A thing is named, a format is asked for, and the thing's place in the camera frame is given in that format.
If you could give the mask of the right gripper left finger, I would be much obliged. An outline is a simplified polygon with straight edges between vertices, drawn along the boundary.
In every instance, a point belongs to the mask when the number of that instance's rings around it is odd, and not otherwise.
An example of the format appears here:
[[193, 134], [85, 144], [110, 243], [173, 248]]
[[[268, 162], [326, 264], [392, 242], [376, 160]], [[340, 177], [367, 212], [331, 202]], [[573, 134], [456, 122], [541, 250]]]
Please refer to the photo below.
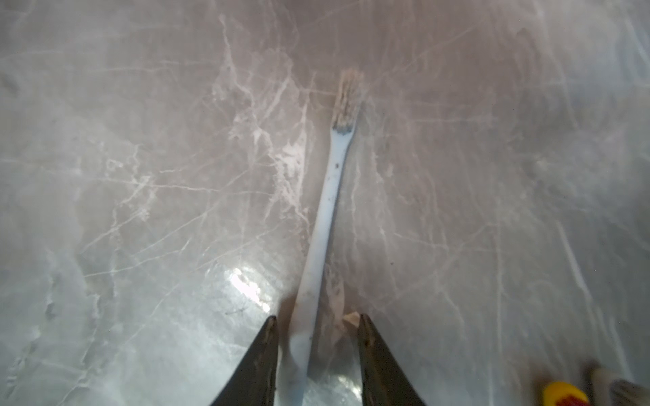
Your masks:
[[273, 406], [278, 358], [278, 320], [269, 316], [211, 406]]

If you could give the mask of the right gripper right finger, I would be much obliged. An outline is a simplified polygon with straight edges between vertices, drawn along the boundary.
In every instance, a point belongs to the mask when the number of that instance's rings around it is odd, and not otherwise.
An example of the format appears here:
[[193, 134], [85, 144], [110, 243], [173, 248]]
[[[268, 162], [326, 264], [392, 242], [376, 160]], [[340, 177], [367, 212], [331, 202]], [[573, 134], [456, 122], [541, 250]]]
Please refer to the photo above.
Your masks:
[[425, 405], [368, 314], [360, 314], [357, 342], [363, 406]]

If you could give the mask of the yellow toothbrush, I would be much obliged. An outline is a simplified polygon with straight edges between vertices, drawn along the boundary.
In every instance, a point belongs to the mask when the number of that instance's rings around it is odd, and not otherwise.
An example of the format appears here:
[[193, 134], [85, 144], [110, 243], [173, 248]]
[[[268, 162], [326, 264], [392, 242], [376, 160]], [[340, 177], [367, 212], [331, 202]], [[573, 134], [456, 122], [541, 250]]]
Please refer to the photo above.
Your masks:
[[552, 382], [543, 389], [543, 406], [590, 406], [587, 395], [567, 382]]

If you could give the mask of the grey white toothbrush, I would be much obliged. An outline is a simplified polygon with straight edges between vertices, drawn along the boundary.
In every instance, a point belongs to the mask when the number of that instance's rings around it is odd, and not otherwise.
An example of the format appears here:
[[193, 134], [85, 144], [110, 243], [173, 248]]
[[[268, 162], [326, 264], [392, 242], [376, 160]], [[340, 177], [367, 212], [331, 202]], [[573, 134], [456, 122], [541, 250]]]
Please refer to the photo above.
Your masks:
[[605, 368], [591, 375], [595, 406], [649, 406], [649, 390]]

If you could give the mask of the pale blue toothbrush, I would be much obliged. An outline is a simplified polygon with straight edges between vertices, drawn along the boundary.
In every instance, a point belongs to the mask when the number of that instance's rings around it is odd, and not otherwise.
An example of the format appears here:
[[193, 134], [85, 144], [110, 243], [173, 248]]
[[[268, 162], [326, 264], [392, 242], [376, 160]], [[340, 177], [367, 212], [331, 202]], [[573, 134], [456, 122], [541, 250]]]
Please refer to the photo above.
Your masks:
[[334, 212], [346, 155], [355, 135], [361, 106], [362, 73], [356, 69], [344, 70], [340, 76], [329, 127], [328, 164], [318, 211], [289, 319], [287, 347], [280, 374], [282, 405], [303, 404]]

